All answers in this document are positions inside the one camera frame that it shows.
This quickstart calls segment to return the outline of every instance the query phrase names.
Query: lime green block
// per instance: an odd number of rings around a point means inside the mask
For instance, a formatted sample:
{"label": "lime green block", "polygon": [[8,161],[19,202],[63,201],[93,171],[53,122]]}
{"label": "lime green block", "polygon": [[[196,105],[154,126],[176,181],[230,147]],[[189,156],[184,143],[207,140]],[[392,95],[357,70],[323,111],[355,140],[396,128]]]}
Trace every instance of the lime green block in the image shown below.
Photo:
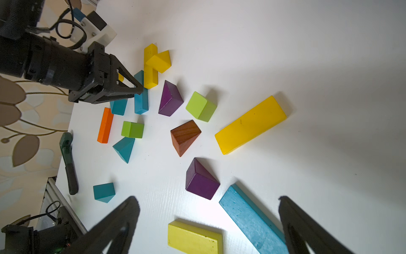
{"label": "lime green block", "polygon": [[143,133],[144,133],[143,124],[138,124],[138,123],[133,123],[133,122],[128,122],[128,121],[123,122],[123,129],[121,130],[122,136],[125,136],[127,138],[141,139],[141,138],[143,138]]}
{"label": "lime green block", "polygon": [[206,99],[201,94],[194,92],[190,98],[186,110],[196,119],[208,122],[212,117],[217,105]]}

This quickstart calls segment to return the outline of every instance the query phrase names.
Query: orange block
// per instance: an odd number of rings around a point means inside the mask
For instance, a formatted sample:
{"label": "orange block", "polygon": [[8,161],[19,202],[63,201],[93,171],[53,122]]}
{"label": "orange block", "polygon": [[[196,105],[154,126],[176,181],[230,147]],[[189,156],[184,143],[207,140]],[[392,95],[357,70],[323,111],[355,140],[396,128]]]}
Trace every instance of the orange block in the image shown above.
{"label": "orange block", "polygon": [[110,135],[111,123],[113,122],[113,114],[111,109],[104,108],[103,118],[101,119],[99,136],[97,141],[102,144],[107,144],[108,136]]}

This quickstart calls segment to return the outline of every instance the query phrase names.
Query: brown triangular prism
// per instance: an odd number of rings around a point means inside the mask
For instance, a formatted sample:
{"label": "brown triangular prism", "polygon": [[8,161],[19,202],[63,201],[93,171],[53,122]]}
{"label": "brown triangular prism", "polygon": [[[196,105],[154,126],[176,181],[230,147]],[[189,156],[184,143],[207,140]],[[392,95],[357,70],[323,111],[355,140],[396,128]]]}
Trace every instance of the brown triangular prism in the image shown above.
{"label": "brown triangular prism", "polygon": [[202,131],[193,120],[171,130],[172,144],[181,157]]}

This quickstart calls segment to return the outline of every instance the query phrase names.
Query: blue block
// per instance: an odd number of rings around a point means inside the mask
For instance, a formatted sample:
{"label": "blue block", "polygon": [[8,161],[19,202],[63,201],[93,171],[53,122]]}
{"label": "blue block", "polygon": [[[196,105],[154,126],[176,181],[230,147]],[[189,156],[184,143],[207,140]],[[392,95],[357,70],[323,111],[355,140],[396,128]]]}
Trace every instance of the blue block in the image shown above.
{"label": "blue block", "polygon": [[135,139],[124,137],[122,140],[117,142],[113,148],[119,154],[119,156],[128,163],[130,160],[130,155],[132,151],[132,147],[134,146]]}
{"label": "blue block", "polygon": [[137,74],[134,75],[134,78],[144,86],[144,71],[140,70]]}
{"label": "blue block", "polygon": [[73,17],[77,19],[79,22],[82,22],[82,19],[86,17],[78,8],[73,9]]}
{"label": "blue block", "polygon": [[219,203],[260,254],[289,254],[283,233],[236,184]]}
{"label": "blue block", "polygon": [[124,115],[127,99],[115,100],[110,102],[111,113],[114,115]]}
{"label": "blue block", "polygon": [[[144,71],[139,71],[134,75],[134,78],[144,85]],[[148,89],[144,88],[142,94],[134,94],[134,112],[136,114],[143,114],[148,111]]]}
{"label": "blue block", "polygon": [[93,186],[93,194],[95,195],[95,200],[108,203],[114,195],[116,195],[114,184],[111,182],[103,185],[95,185]]}

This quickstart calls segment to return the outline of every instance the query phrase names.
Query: long yellow block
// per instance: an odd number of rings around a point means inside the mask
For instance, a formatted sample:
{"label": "long yellow block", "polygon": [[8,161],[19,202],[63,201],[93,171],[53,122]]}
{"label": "long yellow block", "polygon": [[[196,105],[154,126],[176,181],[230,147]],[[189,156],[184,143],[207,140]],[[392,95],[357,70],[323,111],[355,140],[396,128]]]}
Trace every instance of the long yellow block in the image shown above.
{"label": "long yellow block", "polygon": [[158,85],[158,72],[147,65],[147,61],[156,54],[158,54],[158,47],[154,44],[144,49],[144,88],[146,89],[151,89]]}
{"label": "long yellow block", "polygon": [[223,254],[223,236],[179,221],[168,225],[168,245],[188,254]]}
{"label": "long yellow block", "polygon": [[151,89],[158,85],[158,72],[151,66],[144,64],[144,88]]}
{"label": "long yellow block", "polygon": [[219,131],[215,137],[223,154],[228,154],[286,119],[273,96]]}
{"label": "long yellow block", "polygon": [[150,44],[144,49],[144,64],[152,57],[158,54],[158,47],[154,44]]}

